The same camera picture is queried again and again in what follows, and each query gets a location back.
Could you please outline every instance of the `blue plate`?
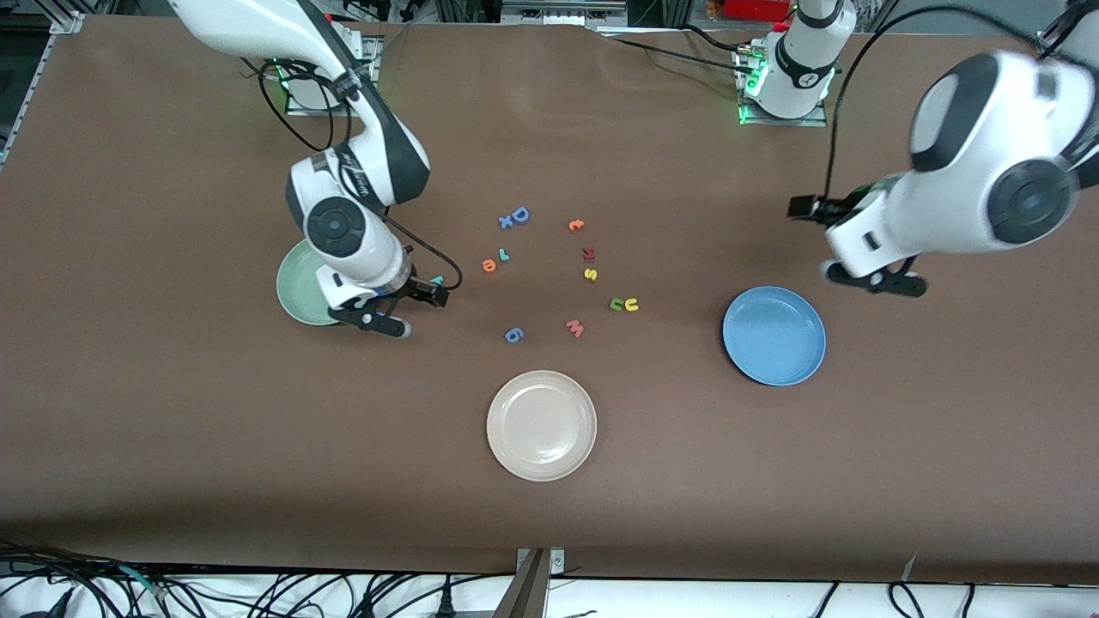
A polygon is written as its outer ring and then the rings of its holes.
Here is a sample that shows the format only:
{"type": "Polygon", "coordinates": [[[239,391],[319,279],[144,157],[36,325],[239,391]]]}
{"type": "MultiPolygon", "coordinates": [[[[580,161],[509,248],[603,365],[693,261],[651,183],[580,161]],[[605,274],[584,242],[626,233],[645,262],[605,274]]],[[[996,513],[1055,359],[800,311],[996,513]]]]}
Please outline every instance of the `blue plate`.
{"type": "Polygon", "coordinates": [[[745,375],[768,386],[802,382],[824,361],[824,324],[808,300],[765,286],[736,297],[721,328],[729,357],[745,375]]]}

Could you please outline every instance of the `round black joint cover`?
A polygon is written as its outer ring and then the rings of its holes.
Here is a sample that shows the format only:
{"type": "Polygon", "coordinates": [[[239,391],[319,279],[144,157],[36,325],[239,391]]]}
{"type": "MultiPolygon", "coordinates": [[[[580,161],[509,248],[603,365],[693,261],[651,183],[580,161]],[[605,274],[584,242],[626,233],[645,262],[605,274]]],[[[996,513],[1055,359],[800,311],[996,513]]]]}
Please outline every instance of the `round black joint cover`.
{"type": "Polygon", "coordinates": [[[347,257],[363,244],[366,218],[358,205],[347,198],[324,198],[313,207],[306,221],[310,242],[322,253],[347,257]]]}
{"type": "Polygon", "coordinates": [[[1054,163],[1018,163],[996,179],[988,196],[992,233],[1011,244],[1037,240],[1068,217],[1075,192],[1075,176],[1054,163]]]}

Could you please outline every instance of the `brown table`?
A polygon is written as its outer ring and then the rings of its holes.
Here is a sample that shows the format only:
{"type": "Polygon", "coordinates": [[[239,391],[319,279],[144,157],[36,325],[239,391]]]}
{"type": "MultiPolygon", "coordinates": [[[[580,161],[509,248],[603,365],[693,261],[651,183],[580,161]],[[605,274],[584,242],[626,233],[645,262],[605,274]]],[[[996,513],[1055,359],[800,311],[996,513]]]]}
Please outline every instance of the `brown table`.
{"type": "MultiPolygon", "coordinates": [[[[837,190],[904,168],[923,90],[1002,44],[885,38],[845,104],[837,190]]],[[[0,174],[4,533],[421,570],[553,544],[585,574],[721,577],[891,580],[919,552],[924,580],[1099,582],[1099,192],[1033,246],[921,258],[923,299],[870,297],[825,284],[822,230],[785,219],[821,186],[825,131],[740,126],[719,69],[578,27],[412,26],[382,90],[433,173],[393,214],[466,284],[403,307],[415,332],[395,341],[279,307],[301,238],[284,183],[308,153],[240,68],[171,20],[58,41],[0,174]],[[796,387],[752,383],[720,343],[729,301],[765,284],[826,324],[796,387]],[[641,311],[608,309],[626,295],[641,311]],[[534,484],[492,459],[485,413],[543,367],[589,390],[599,439],[534,484]]]]}

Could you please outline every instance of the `green bowl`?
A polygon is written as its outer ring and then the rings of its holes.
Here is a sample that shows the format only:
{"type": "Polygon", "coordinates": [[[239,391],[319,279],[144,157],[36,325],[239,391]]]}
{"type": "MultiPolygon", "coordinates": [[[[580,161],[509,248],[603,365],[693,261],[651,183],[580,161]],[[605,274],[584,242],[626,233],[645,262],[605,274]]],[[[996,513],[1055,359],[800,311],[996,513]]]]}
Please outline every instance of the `green bowl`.
{"type": "Polygon", "coordinates": [[[317,285],[317,269],[321,266],[324,260],[309,241],[303,240],[282,258],[275,283],[282,309],[295,320],[311,327],[326,327],[337,321],[329,316],[329,304],[317,285]]]}

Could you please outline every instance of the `red box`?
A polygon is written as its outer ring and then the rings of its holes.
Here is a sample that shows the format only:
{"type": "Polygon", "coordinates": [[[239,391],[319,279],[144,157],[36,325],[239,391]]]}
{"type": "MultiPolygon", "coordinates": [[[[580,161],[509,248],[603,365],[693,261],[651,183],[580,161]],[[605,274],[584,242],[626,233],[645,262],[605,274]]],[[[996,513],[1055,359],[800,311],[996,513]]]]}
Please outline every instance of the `red box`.
{"type": "Polygon", "coordinates": [[[790,12],[790,0],[725,0],[723,12],[736,20],[780,22],[790,12]]]}

